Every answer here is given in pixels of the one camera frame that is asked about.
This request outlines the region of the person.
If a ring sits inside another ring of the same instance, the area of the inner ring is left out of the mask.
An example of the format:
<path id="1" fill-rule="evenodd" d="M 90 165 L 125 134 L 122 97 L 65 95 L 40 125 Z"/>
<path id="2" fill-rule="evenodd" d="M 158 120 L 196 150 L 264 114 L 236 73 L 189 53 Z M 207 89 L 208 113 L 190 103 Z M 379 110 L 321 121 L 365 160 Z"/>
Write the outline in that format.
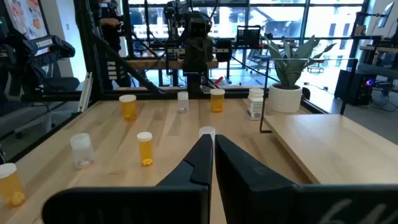
<path id="1" fill-rule="evenodd" d="M 107 41 L 109 46 L 115 50 L 117 53 L 121 50 L 121 40 L 119 37 L 118 30 L 121 26 L 119 20 L 119 14 L 117 12 L 117 2 L 111 0 L 107 2 L 106 0 L 98 0 L 99 8 L 101 12 L 100 16 L 100 24 L 101 30 L 103 33 L 104 40 Z M 110 80 L 107 76 L 107 73 L 103 74 L 103 87 L 105 90 L 112 90 L 112 80 Z M 126 75 L 124 72 L 121 72 L 121 79 L 116 80 L 116 83 L 120 87 L 130 87 L 131 79 L 129 75 Z"/>

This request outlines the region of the large amber pill bottle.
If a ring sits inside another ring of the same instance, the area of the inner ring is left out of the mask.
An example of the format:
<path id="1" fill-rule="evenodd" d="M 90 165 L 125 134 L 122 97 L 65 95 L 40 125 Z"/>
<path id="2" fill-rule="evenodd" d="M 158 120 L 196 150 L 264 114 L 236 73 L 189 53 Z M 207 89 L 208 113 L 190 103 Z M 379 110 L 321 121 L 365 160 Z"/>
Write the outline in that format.
<path id="1" fill-rule="evenodd" d="M 0 196 L 10 208 L 18 207 L 25 202 L 24 188 L 17 174 L 17 167 L 13 163 L 0 165 Z"/>
<path id="2" fill-rule="evenodd" d="M 122 95 L 119 97 L 121 111 L 125 121 L 135 121 L 137 118 L 136 95 Z"/>

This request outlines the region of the white leaning bars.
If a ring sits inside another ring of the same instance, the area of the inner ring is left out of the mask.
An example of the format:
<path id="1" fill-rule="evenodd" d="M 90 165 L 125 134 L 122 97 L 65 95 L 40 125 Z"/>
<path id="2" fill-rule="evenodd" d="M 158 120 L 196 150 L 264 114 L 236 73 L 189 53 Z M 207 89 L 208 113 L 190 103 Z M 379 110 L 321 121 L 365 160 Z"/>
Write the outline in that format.
<path id="1" fill-rule="evenodd" d="M 93 85 L 93 72 L 87 72 L 85 81 L 83 83 L 83 89 L 81 91 L 80 101 L 77 109 L 78 113 L 82 113 L 88 108 L 92 85 Z"/>

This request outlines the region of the wooden background table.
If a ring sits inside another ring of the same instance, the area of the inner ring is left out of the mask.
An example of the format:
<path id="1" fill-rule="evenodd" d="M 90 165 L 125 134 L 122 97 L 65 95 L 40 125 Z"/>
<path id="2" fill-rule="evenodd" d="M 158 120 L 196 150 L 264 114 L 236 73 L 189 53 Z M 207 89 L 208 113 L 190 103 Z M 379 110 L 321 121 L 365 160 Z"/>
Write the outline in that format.
<path id="1" fill-rule="evenodd" d="M 127 63 L 136 70 L 147 70 L 147 69 L 166 69 L 165 59 L 142 59 L 142 60 L 127 60 Z M 170 61 L 170 69 L 182 68 L 183 60 Z"/>

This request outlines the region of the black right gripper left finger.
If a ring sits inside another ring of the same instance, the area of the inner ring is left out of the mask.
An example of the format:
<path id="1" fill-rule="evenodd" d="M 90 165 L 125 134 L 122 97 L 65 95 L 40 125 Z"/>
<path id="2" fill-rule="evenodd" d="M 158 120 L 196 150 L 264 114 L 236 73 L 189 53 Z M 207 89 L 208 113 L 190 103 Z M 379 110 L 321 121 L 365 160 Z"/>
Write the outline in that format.
<path id="1" fill-rule="evenodd" d="M 209 224 L 213 139 L 204 134 L 153 187 L 75 187 L 52 195 L 44 224 Z"/>

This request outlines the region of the floral print panel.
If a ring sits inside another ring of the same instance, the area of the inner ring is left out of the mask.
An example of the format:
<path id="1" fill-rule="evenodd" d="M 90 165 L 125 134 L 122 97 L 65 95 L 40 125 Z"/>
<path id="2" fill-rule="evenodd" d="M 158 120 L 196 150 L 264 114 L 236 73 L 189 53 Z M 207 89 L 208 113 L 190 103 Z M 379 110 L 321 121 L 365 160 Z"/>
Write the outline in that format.
<path id="1" fill-rule="evenodd" d="M 48 35 L 39 0 L 4 0 L 12 25 L 27 39 Z"/>

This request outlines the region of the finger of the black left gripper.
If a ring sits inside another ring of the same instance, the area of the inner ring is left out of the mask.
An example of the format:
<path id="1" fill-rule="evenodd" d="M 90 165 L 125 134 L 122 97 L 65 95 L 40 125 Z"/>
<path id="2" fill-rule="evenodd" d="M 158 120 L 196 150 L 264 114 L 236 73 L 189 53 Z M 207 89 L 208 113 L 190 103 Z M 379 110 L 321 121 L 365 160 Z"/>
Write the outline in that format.
<path id="1" fill-rule="evenodd" d="M 214 42 L 209 38 L 199 38 L 198 46 L 199 46 L 199 66 L 200 72 L 205 72 L 208 70 L 207 63 L 213 60 L 213 45 Z"/>
<path id="2" fill-rule="evenodd" d="M 185 59 L 183 63 L 184 72 L 196 72 L 198 70 L 196 39 L 187 39 L 185 42 Z"/>

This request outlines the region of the small amber pill bottle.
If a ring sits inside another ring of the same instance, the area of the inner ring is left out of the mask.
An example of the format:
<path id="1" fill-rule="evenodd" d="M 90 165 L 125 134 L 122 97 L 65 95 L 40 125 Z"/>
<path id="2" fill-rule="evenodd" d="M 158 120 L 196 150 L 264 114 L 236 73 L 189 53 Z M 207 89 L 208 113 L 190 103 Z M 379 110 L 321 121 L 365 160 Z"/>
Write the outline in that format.
<path id="1" fill-rule="evenodd" d="M 137 140 L 142 165 L 152 165 L 154 162 L 152 157 L 152 134 L 150 132 L 141 132 L 137 135 Z"/>

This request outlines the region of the snake plant in white pot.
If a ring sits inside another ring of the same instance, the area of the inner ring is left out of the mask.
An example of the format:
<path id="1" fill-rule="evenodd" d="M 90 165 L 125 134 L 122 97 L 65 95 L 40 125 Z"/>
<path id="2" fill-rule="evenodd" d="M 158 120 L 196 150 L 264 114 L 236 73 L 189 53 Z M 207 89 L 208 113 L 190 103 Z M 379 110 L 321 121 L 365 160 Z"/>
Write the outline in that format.
<path id="1" fill-rule="evenodd" d="M 274 69 L 279 79 L 269 87 L 269 96 L 266 100 L 268 108 L 279 113 L 296 113 L 300 109 L 303 88 L 296 82 L 302 72 L 313 65 L 324 53 L 329 52 L 335 45 L 331 44 L 319 54 L 314 55 L 313 50 L 318 47 L 320 39 L 311 36 L 309 40 L 296 49 L 283 41 L 284 53 L 273 41 L 266 39 L 266 44 L 274 62 Z"/>

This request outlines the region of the white labelled medicine bottle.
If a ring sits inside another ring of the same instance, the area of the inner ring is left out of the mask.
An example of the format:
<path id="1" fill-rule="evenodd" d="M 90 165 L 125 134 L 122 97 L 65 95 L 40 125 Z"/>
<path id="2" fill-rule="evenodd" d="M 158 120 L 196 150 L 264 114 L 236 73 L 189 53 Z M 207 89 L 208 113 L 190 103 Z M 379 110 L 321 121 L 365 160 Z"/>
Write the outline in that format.
<path id="1" fill-rule="evenodd" d="M 248 118 L 259 120 L 262 114 L 262 103 L 264 99 L 264 90 L 260 88 L 251 88 L 248 95 Z"/>

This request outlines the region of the black computer tower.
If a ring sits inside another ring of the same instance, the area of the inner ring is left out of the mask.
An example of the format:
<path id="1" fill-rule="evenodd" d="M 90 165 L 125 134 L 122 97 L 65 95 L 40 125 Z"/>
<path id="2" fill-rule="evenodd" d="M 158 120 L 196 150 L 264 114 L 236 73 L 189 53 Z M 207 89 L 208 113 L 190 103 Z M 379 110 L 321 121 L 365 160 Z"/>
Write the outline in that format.
<path id="1" fill-rule="evenodd" d="M 376 74 L 356 72 L 351 85 L 348 85 L 351 72 L 340 70 L 336 88 L 335 98 L 347 99 L 347 103 L 354 106 L 366 106 L 371 101 L 371 93 L 376 86 Z"/>

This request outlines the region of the clear plastic pill bottle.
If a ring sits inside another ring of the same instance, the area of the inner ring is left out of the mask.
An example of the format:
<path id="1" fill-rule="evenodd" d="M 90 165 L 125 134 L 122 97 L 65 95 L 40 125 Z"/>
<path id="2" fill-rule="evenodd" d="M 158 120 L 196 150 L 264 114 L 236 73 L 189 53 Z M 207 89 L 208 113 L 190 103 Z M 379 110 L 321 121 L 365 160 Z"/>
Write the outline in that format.
<path id="1" fill-rule="evenodd" d="M 215 140 L 216 129 L 212 126 L 203 126 L 199 129 L 199 138 L 204 134 L 209 134 L 212 140 Z"/>
<path id="2" fill-rule="evenodd" d="M 179 113 L 186 113 L 189 110 L 189 98 L 187 91 L 180 91 L 177 93 L 178 107 L 177 111 Z"/>

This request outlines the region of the tilted desk monitor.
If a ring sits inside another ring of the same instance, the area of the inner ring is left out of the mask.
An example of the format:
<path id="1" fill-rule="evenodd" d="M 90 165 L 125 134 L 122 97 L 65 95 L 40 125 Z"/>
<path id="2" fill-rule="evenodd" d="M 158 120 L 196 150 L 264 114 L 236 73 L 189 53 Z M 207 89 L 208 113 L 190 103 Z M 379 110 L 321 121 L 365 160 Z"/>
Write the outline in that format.
<path id="1" fill-rule="evenodd" d="M 384 28 L 384 27 L 385 27 L 385 25 L 386 25 L 386 23 L 387 23 L 387 20 L 388 20 L 388 18 L 389 18 L 389 15 L 390 15 L 390 13 L 392 12 L 393 7 L 394 7 L 394 2 L 390 2 L 390 3 L 385 7 L 383 13 L 380 14 L 380 17 L 379 17 L 380 20 L 379 20 L 379 23 L 378 23 L 378 26 L 377 26 L 378 28 Z"/>

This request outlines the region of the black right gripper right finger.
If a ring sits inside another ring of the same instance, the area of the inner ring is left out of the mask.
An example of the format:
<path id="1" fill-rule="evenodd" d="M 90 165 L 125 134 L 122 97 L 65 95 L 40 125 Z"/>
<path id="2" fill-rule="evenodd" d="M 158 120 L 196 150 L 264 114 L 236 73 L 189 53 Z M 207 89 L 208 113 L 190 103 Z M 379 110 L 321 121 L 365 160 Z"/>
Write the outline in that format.
<path id="1" fill-rule="evenodd" d="M 398 224 L 398 185 L 297 184 L 221 134 L 215 165 L 228 224 Z"/>

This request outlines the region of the black mesh panel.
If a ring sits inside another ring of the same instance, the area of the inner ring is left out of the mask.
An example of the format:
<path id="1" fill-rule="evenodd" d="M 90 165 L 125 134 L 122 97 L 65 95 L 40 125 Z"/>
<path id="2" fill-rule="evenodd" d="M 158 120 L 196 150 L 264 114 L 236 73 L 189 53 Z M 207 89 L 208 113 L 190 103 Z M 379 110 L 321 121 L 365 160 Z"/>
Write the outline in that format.
<path id="1" fill-rule="evenodd" d="M 237 26 L 236 48 L 257 49 L 260 45 L 261 26 Z"/>

